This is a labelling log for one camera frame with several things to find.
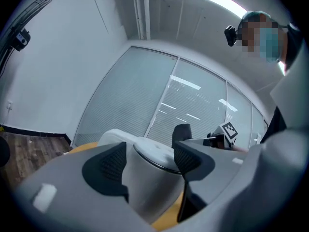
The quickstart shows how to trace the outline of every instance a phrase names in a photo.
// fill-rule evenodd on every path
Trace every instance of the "yellow tabletop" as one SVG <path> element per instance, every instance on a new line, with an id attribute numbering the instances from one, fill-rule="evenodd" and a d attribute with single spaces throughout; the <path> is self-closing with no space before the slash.
<path id="1" fill-rule="evenodd" d="M 81 145 L 71 150 L 69 153 L 76 153 L 87 149 L 92 149 L 97 147 L 98 143 L 88 143 L 85 145 Z M 175 203 L 165 212 L 162 216 L 159 217 L 157 221 L 155 221 L 151 226 L 158 231 L 166 230 L 171 227 L 174 227 L 178 224 L 177 215 L 180 210 L 180 206 L 183 200 L 183 192 L 180 194 Z"/>

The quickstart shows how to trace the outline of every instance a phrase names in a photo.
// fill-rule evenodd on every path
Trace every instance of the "blue surgical mask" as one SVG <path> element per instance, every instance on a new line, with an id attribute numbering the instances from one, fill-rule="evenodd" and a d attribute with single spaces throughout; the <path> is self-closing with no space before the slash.
<path id="1" fill-rule="evenodd" d="M 282 41 L 279 40 L 278 28 L 260 28 L 260 58 L 275 62 L 281 56 Z"/>

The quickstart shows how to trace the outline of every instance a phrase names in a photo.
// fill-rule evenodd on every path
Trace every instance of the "baseboard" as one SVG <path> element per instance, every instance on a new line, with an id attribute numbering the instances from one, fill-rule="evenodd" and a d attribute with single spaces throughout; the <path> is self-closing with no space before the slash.
<path id="1" fill-rule="evenodd" d="M 40 132 L 32 130 L 23 130 L 17 129 L 9 126 L 3 126 L 5 132 L 26 135 L 26 136 L 35 136 L 35 137 L 63 137 L 69 145 L 71 145 L 71 140 L 65 133 L 49 133 L 49 132 Z"/>

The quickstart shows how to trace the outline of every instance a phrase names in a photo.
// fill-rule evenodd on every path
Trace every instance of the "white lid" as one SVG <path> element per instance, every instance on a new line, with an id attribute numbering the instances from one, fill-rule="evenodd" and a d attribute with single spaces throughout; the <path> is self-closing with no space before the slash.
<path id="1" fill-rule="evenodd" d="M 174 171 L 179 171 L 174 162 L 174 150 L 162 143 L 145 137 L 138 137 L 134 148 L 155 164 Z"/>

